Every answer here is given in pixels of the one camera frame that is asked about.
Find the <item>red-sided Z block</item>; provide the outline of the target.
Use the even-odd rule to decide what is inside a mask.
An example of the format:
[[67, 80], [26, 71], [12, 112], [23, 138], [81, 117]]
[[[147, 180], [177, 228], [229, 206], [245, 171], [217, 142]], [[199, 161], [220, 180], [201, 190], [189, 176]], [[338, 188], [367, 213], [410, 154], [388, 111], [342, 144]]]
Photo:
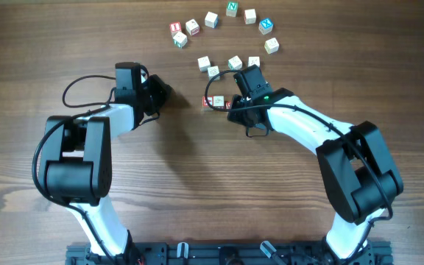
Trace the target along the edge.
[[260, 57], [256, 56], [256, 57], [248, 57], [248, 66], [257, 66], [260, 67], [261, 66], [261, 59]]

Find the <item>green B letter block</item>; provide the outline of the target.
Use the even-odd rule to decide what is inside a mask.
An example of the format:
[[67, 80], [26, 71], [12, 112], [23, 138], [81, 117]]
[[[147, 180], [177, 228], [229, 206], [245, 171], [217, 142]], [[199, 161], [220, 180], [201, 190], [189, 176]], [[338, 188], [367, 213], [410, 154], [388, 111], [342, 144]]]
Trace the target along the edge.
[[240, 70], [242, 68], [242, 61], [238, 55], [231, 57], [227, 64], [230, 70]]

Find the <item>red A letter block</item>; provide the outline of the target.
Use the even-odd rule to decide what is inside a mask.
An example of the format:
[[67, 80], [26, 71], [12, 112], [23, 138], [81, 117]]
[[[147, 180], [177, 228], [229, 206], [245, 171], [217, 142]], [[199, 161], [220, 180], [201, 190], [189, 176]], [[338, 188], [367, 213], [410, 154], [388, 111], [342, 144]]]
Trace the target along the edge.
[[212, 110], [213, 106], [213, 97], [212, 96], [204, 96], [202, 98], [202, 110], [203, 111], [209, 111]]

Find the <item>green N letter block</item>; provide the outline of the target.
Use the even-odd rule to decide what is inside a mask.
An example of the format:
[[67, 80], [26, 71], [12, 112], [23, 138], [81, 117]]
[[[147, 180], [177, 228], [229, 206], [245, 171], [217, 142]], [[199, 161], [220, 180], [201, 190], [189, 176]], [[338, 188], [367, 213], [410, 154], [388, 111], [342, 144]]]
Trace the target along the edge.
[[237, 1], [229, 1], [226, 6], [226, 16], [236, 17], [238, 8], [239, 3]]

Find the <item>green E W block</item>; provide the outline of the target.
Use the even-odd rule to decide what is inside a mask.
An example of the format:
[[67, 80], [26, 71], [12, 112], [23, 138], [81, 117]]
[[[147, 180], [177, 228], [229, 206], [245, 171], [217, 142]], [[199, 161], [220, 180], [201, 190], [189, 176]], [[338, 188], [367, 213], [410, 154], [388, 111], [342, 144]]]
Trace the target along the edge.
[[211, 67], [211, 62], [208, 56], [198, 58], [197, 62], [201, 72], [207, 71], [208, 68]]

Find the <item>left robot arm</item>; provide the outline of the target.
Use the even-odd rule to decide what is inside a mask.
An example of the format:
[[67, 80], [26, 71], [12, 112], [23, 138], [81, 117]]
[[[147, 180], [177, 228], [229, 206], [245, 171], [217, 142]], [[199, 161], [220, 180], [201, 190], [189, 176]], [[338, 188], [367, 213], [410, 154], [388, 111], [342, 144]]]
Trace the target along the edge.
[[115, 73], [116, 85], [106, 102], [86, 104], [85, 113], [47, 119], [32, 159], [36, 189], [71, 212], [89, 239], [88, 246], [67, 253], [72, 264], [142, 262], [108, 196], [111, 141], [158, 119], [172, 89], [140, 63], [117, 63]]

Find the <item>red Q picture block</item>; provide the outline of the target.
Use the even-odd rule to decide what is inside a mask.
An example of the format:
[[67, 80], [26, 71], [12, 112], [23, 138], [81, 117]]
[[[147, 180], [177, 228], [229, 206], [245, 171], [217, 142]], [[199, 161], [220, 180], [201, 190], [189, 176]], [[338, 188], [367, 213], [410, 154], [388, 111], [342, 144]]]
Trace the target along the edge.
[[219, 109], [225, 108], [225, 97], [224, 96], [213, 96], [213, 106]]

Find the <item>blue E letter block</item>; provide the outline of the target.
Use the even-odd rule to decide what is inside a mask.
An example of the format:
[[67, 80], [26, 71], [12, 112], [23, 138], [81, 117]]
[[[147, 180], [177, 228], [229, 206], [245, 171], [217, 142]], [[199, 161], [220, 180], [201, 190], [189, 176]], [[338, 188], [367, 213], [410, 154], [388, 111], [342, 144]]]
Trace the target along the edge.
[[207, 72], [208, 72], [208, 79], [209, 80], [214, 81], [214, 80], [219, 80], [220, 79], [220, 77], [216, 77], [216, 75], [218, 75], [220, 73], [220, 70], [219, 70], [219, 67], [218, 66], [208, 67]]

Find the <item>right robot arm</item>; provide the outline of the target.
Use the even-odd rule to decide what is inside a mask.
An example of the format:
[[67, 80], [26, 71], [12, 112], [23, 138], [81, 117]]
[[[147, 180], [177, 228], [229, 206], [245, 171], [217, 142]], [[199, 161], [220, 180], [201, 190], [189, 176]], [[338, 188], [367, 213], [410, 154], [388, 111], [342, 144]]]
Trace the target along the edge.
[[273, 90], [257, 66], [235, 71], [240, 93], [228, 120], [293, 138], [318, 160], [336, 212], [325, 241], [340, 261], [353, 260], [375, 222], [391, 219], [403, 181], [381, 131], [371, 122], [337, 121], [305, 105], [293, 92]]

